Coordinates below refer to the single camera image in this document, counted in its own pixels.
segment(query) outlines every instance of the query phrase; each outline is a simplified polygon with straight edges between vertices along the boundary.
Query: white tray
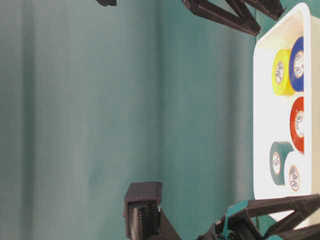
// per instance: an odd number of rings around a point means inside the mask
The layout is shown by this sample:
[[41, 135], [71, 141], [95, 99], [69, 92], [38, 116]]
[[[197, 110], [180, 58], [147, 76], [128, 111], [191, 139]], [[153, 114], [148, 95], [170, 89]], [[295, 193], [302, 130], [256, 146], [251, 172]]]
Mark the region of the white tray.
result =
[[[272, 66], [278, 50], [292, 48], [304, 37], [304, 92], [276, 96], [272, 87]], [[304, 155], [301, 161], [309, 173], [305, 190], [298, 195], [320, 193], [320, 19], [310, 14], [305, 3], [296, 5], [257, 43], [253, 56], [253, 190], [255, 199], [294, 196], [276, 185], [270, 173], [269, 153], [273, 142], [288, 141], [290, 112], [294, 101], [304, 96]], [[271, 216], [277, 221], [288, 213]], [[320, 223], [320, 211], [302, 226]]]

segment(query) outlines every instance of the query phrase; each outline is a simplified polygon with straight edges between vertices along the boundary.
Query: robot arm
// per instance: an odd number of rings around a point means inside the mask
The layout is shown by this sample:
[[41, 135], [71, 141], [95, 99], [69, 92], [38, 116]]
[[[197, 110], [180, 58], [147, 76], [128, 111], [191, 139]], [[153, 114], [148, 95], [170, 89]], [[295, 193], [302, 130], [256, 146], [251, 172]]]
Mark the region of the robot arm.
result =
[[[126, 236], [132, 240], [181, 240], [159, 204], [160, 182], [132, 183], [124, 198]], [[230, 206], [222, 218], [197, 240], [318, 240], [320, 224], [294, 230], [320, 208], [320, 195], [242, 201]], [[269, 227], [265, 235], [251, 218], [293, 211]]]
[[[117, 0], [96, 0], [102, 6], [116, 6]], [[194, 15], [217, 22], [230, 28], [256, 36], [261, 27], [252, 16], [245, 2], [273, 20], [278, 20], [285, 11], [280, 0], [225, 0], [237, 15], [234, 15], [208, 0], [182, 0]]]

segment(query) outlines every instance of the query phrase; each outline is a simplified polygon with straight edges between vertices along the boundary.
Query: yellow tape roll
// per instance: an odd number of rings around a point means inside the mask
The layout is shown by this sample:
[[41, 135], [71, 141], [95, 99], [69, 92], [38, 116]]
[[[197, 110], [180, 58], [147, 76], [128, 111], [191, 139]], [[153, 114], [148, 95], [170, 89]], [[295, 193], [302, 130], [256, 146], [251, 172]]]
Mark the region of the yellow tape roll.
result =
[[295, 93], [289, 78], [290, 49], [277, 52], [272, 66], [272, 87], [275, 95], [291, 96]]

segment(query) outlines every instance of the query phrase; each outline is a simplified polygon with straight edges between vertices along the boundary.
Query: tape label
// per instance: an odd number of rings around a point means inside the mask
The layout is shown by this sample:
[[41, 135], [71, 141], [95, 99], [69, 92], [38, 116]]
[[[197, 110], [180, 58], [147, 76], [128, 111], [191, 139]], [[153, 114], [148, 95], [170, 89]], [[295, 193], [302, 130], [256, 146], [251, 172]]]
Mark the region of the tape label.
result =
[[295, 165], [292, 165], [289, 169], [289, 182], [292, 190], [297, 192], [300, 188], [300, 174]]
[[299, 79], [302, 77], [305, 71], [305, 57], [304, 57], [304, 51], [298, 51], [294, 58], [294, 74]]
[[280, 84], [284, 78], [284, 64], [282, 61], [279, 61], [275, 69], [275, 81], [277, 84]]
[[304, 111], [298, 111], [295, 115], [295, 132], [301, 139], [305, 136]]
[[278, 175], [281, 170], [281, 160], [280, 160], [279, 153], [277, 152], [274, 152], [272, 156], [272, 166], [273, 166], [274, 173]]

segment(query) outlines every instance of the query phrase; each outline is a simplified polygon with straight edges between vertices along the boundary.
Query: blue tape roll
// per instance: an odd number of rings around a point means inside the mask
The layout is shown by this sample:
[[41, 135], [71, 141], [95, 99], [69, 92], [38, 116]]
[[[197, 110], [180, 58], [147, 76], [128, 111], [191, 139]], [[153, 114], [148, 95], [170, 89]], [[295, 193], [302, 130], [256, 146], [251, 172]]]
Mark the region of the blue tape roll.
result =
[[289, 62], [290, 83], [296, 92], [304, 91], [304, 58], [304, 37], [301, 36], [293, 45]]

